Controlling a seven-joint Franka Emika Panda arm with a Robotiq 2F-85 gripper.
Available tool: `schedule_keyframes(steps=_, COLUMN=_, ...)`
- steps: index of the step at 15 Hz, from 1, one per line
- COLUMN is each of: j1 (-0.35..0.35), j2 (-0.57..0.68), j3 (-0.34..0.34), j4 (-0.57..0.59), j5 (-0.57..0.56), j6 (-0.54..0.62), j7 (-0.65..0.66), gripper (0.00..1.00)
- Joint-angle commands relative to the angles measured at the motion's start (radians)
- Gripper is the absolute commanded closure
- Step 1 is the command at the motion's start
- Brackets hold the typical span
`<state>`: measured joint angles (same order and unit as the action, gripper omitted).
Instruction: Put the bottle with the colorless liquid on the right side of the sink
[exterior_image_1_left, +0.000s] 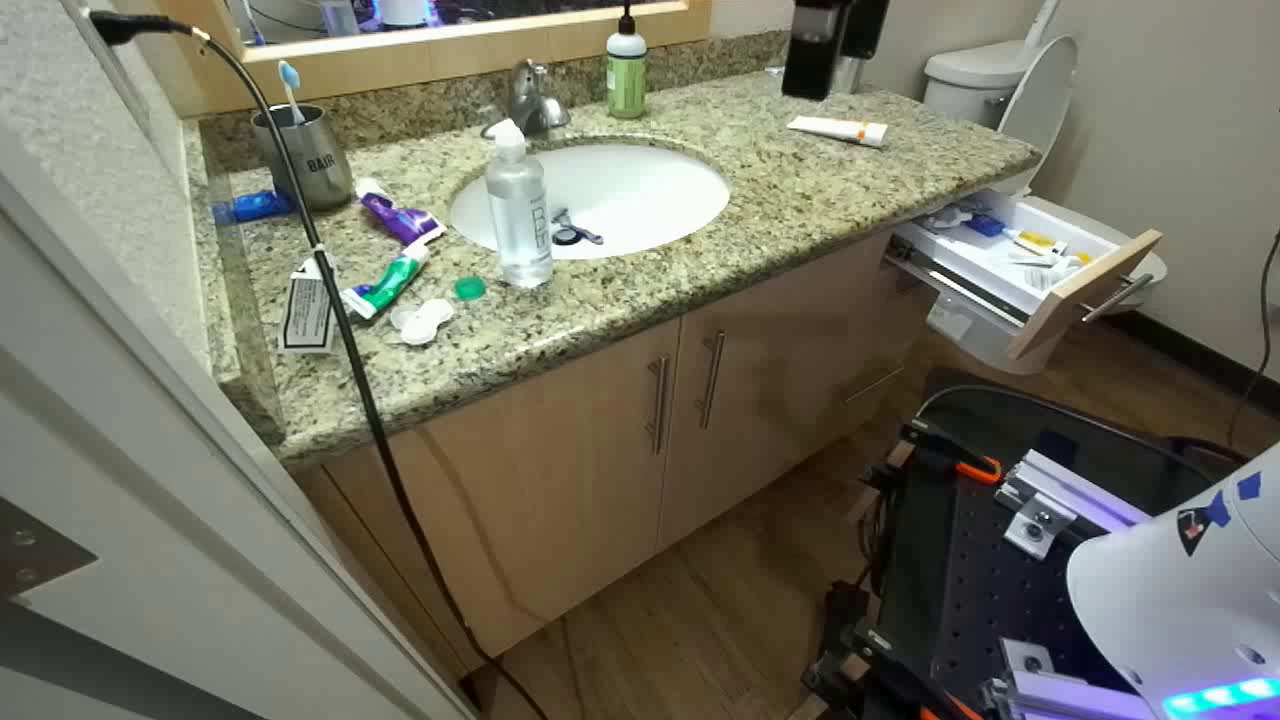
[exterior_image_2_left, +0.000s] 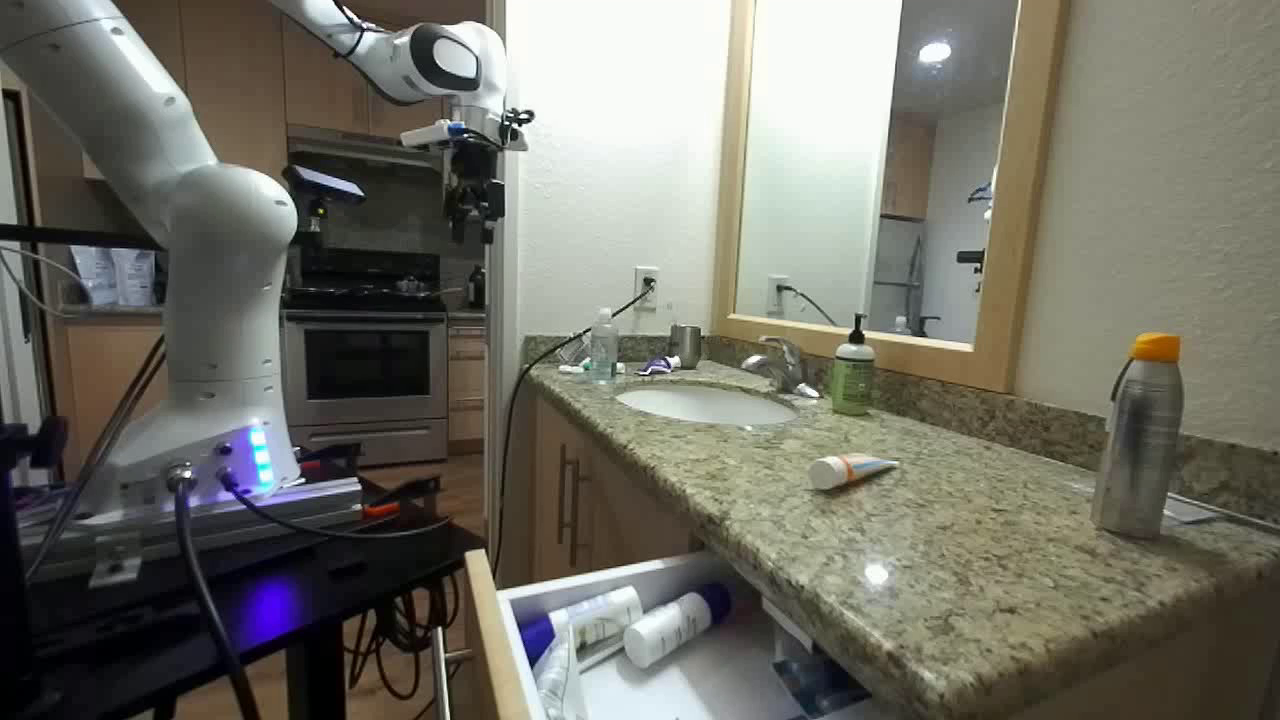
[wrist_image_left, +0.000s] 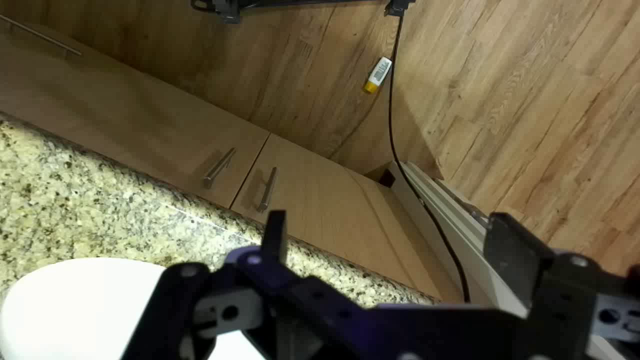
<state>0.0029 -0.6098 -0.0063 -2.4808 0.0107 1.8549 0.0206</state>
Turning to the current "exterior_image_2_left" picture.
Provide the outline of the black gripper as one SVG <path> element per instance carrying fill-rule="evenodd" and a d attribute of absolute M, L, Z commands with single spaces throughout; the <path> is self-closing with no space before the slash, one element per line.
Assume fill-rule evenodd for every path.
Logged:
<path fill-rule="evenodd" d="M 455 244 L 466 236 L 492 239 L 492 226 L 505 220 L 505 184 L 496 178 L 496 150 L 486 143 L 446 148 L 443 215 Z"/>

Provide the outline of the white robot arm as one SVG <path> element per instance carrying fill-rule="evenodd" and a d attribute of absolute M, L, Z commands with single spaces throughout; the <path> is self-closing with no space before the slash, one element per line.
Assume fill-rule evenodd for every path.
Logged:
<path fill-rule="evenodd" d="M 508 143 L 508 50 L 486 23 L 379 28 L 340 0 L 267 2 L 385 101 L 446 95 L 455 111 L 425 128 L 426 143 Z M 279 391 L 279 288 L 295 236 L 288 188 L 216 156 L 190 101 L 113 0 L 0 0 L 0 57 L 168 257 L 168 394 L 125 425 L 82 505 L 161 505 L 171 464 L 249 425 L 265 427 L 267 482 L 292 486 L 299 471 Z"/>

